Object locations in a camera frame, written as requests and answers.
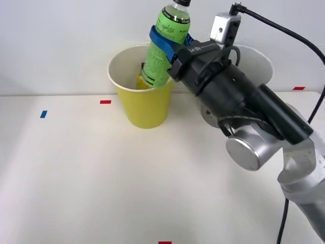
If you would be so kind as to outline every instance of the white wall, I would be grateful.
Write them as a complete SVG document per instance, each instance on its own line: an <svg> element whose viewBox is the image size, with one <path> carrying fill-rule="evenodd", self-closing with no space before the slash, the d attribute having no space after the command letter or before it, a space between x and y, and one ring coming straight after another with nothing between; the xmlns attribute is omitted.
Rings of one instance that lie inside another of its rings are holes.
<svg viewBox="0 0 325 244"><path fill-rule="evenodd" d="M0 95L109 94L106 65L123 46L149 40L160 9L171 0L0 1ZM192 0L190 33L209 38L217 12L233 0ZM248 8L325 47L324 0L246 0ZM307 47L249 16L237 41L274 63L275 90L325 82L320 60Z"/></svg>

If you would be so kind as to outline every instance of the black cable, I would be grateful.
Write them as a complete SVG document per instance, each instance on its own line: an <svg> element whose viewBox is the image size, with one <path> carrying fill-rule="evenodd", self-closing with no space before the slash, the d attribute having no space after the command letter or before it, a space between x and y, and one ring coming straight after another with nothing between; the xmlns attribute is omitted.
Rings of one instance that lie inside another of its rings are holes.
<svg viewBox="0 0 325 244"><path fill-rule="evenodd" d="M288 215L288 208L289 208L289 199L286 198L285 202L284 202L283 216L282 216L281 226L280 226L280 230L279 230L279 234L278 234L278 239L276 240L276 244L281 244L285 221L286 221L286 217Z"/></svg>
<svg viewBox="0 0 325 244"><path fill-rule="evenodd" d="M240 4L234 4L231 11L235 11L236 10L238 12L241 12L241 13L245 13L245 14L248 14L250 15L251 17L273 27L273 28L276 28L277 30L297 39L298 41L301 41L302 43L304 43L305 45L307 45L311 50L313 50L317 56L320 58L320 60L323 62L323 64L325 65L325 55L322 53L322 51L320 51L314 44L312 44L310 41L308 41L306 38L303 38L302 36L298 35L297 33L287 29L287 28L284 28L270 20L268 20L267 18L264 18L262 17L261 15L247 9L246 7L240 5ZM311 123L312 120L314 119L315 115L317 114L320 106L321 106L321 103L323 102L325 98L325 87L323 88L323 91L319 97L319 100L314 108L314 110L312 111L309 119L308 119L308 123ZM281 221L281 226L280 226L280 230L279 230L279 235L278 235L278 239L277 239L277 244L280 244L281 243L281 239L282 239L282 235L283 235L283 230L284 230L284 226L285 226L285 221L286 221L286 217L287 217L287 214L288 214L288 208L289 208L289 200L286 198L285 199L285 203L284 203L284 211L283 211L283 216L282 216L282 221Z"/></svg>

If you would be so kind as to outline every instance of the paper cup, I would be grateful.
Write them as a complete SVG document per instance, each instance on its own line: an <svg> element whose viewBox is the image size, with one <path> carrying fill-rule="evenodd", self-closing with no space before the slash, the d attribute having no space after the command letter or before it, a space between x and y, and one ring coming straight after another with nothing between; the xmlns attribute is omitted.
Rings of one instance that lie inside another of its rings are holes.
<svg viewBox="0 0 325 244"><path fill-rule="evenodd" d="M136 127L151 129L161 125L171 98L171 82L165 87L137 90L141 63L146 60L147 45L125 49L112 58L108 77L115 85L126 116Z"/></svg>

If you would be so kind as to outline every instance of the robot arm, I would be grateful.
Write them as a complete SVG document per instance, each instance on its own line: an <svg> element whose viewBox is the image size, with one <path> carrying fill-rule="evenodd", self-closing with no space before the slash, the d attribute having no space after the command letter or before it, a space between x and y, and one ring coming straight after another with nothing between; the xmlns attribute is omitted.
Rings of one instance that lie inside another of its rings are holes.
<svg viewBox="0 0 325 244"><path fill-rule="evenodd" d="M278 177L283 193L325 241L325 145L297 111L266 85L254 85L229 60L241 22L238 7L246 10L233 4L229 13L215 17L210 41L188 37L186 45L177 45L154 26L150 37L172 64L170 76L217 117L237 164L258 170L283 148L284 168Z"/></svg>

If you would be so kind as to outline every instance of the white cup rim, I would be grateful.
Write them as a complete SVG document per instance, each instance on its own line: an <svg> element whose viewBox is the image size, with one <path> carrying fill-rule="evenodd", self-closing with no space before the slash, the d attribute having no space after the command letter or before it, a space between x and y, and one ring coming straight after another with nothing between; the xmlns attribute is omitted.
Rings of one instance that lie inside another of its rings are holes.
<svg viewBox="0 0 325 244"><path fill-rule="evenodd" d="M108 65L107 65L107 75L108 75L108 77L110 78L110 80L111 80L111 82L115 85L115 86L117 86L118 88L121 88L121 89L123 89L123 90L128 90L129 92L134 92L134 93L147 93L147 92L151 92L151 91L153 91L155 88L150 88L150 89L143 89L143 90L138 90L138 89L130 89L130 88L126 88L126 87L124 87L124 86L122 86L122 85L120 85L120 84L118 84L118 83L116 83L114 80L113 80L113 78L111 77L111 75L110 75L110 65L111 65L111 63L112 63L112 61L113 61L113 59L118 55L118 54L120 54L121 52L123 52L123 51L126 51L126 50L128 50L128 49L131 49L131 48L135 48L135 47L140 47L140 46L148 46L150 44L150 42L147 42L147 43L142 43L142 44L136 44L136 45L130 45L130 46L128 46L128 47L124 47L123 49L120 49L119 51L117 51L114 55L113 55L113 57L110 59L110 61L108 62ZM275 74L275 70L274 70L274 65L273 65L273 63L272 63L272 61L264 54L264 53L262 53L261 51L258 51L257 49L255 49L255 48L253 48L253 47L251 47L251 46L247 46L247 45L244 45L244 44L234 44L235 46L238 46L238 47L245 47L245 48L248 48L248 49L251 49L251 50L254 50L255 52L257 52L259 55L261 55L261 56L263 56L268 62L269 62L269 64L270 64L270 66L271 66L271 69L272 69L272 76L271 76L271 79L269 80L269 82L267 83L267 84L270 84L271 83L271 81L273 80L273 78L274 78L274 74Z"/></svg>
<svg viewBox="0 0 325 244"><path fill-rule="evenodd" d="M251 46L247 46L245 44L240 44L240 43L235 43L234 46L237 46L237 47L245 47L245 48L248 48L248 49L251 49L251 50L254 50L255 52L257 52L259 55L263 56L270 64L271 66L271 69L272 69L272 76L271 76L271 79L269 80L269 82L267 83L267 85L269 85L271 83L271 81L273 80L274 78L274 74L275 74L275 69L274 69L274 65L272 63L272 61L269 59L269 57L267 57L264 53L262 53L261 51L257 50L256 48L253 48Z"/></svg>
<svg viewBox="0 0 325 244"><path fill-rule="evenodd" d="M150 89L146 89L146 90L137 90L137 89L126 88L126 87L124 87L124 86L122 86L122 85L116 83L116 82L113 80L113 78L111 77L111 75L110 75L110 65L111 65L113 59L114 59L117 55L119 55L121 52L126 51L126 50L128 50L128 49L135 48L135 47L148 46L148 44L149 44L149 43L143 43L143 44L132 45L132 46L129 46L129 47L124 47L123 49L117 51L117 52L113 55L113 57L110 59L110 61L108 62L108 65L107 65L107 75L108 75L108 77L110 78L111 82L112 82L115 86L117 86L118 88L121 88L121 89L123 89L123 90L128 90L129 92L133 92L133 93L147 93L147 92L151 92L151 91L154 90L154 88L150 88Z"/></svg>

